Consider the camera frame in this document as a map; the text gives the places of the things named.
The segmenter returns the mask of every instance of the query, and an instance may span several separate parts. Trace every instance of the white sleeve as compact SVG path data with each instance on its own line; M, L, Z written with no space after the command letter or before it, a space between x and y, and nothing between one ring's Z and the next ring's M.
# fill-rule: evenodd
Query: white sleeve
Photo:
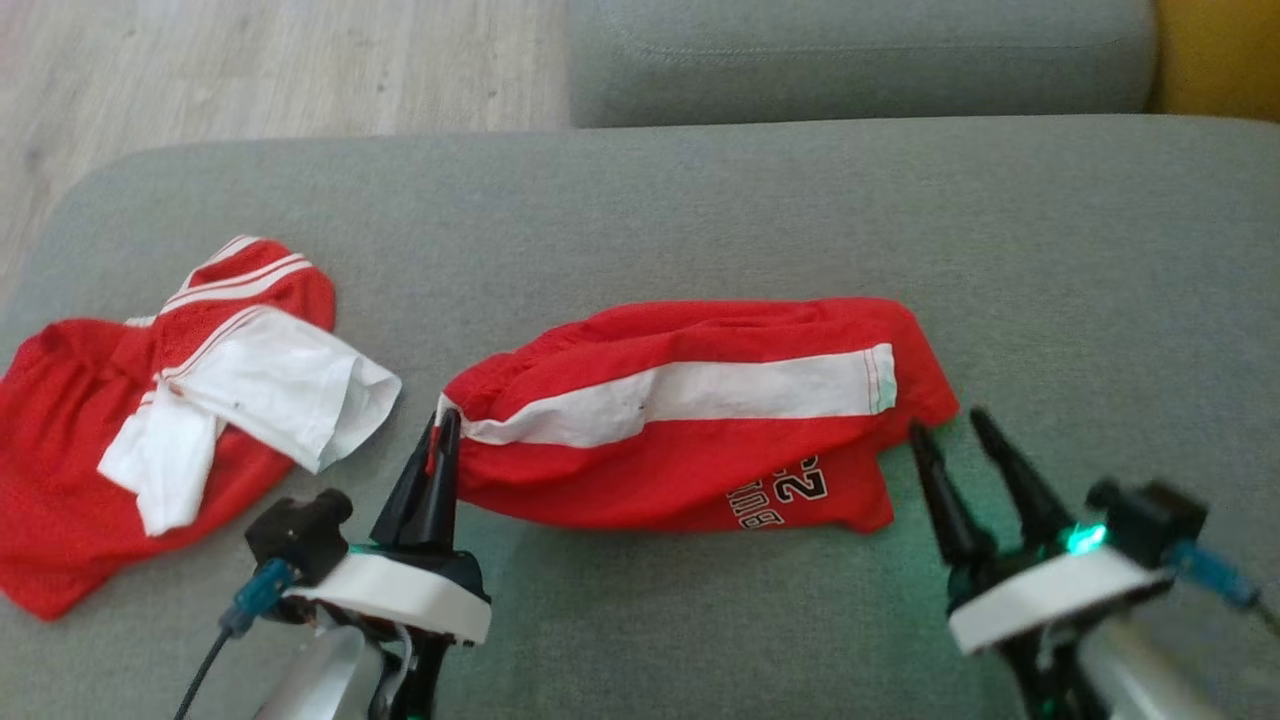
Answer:
M138 496L147 536L164 534L200 512L220 429L218 418L160 383L124 421L97 471Z
M401 389L399 378L349 345L268 306L253 307L161 377L187 401L312 473L365 442Z

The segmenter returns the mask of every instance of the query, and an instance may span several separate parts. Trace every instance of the green light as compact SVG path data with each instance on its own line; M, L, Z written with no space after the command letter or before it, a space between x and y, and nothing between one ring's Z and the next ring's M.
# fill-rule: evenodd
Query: green light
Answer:
M1106 525L1076 525L1066 533L1062 544L1071 555L1084 555L1107 539Z

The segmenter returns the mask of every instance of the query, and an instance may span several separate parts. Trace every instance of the gray fabric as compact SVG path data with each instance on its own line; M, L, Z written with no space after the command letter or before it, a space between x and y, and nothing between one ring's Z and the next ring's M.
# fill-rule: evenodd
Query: gray fabric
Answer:
M1151 0L573 0L580 127L1130 113Z
M155 311L236 233L284 238L335 281L339 334L406 380L369 446L280 488L352 493L360 537L440 387L544 328L639 300L893 297L1073 507L1105 473L1174 478L1213 501L1204 539L1280 594L1277 156L1275 126L1143 115L154 151L61 202L0 352L58 318ZM1012 542L972 433L942 442ZM447 661L440 716L1004 716L998 667L947 635L910 460L883 466L897 520L874 537L590 534L465 509L495 615ZM246 521L60 623L0 606L0 716L168 716L251 569ZM1193 591L1144 616L1236 716L1272 716L1280 647L1254 624ZM303 635L232 643L195 716L250 716Z

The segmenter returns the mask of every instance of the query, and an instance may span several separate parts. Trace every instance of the gray cushion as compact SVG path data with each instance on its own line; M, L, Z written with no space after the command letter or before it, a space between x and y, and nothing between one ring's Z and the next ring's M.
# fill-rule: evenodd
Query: gray cushion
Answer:
M580 127L1139 111L1151 0L572 0Z
M1277 156L1275 126L1142 115L152 151L61 202L0 354L58 318L155 311L236 233L287 240L337 283L338 333L406 380L372 442L279 488L349 492L362 537L443 384L544 328L639 300L893 297L1073 509L1105 473L1169 475L1212 500L1204 539L1280 593ZM972 433L942 443L1012 542ZM495 615L447 660L440 716L1002 716L997 667L947 635L908 454L882 464L897 520L873 537L577 533L466 507ZM168 716L251 570L247 521L54 625L0 603L0 716ZM1280 647L1254 624L1193 591L1144 616L1236 715L1280 703ZM229 644L196 717L248 717L303 638L264 623Z

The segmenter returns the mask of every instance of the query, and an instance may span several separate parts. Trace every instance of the wooden floor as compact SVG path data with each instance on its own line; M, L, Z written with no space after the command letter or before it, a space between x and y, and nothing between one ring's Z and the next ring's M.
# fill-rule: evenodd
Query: wooden floor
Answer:
M0 0L0 307L59 197L205 140L567 127L564 0Z

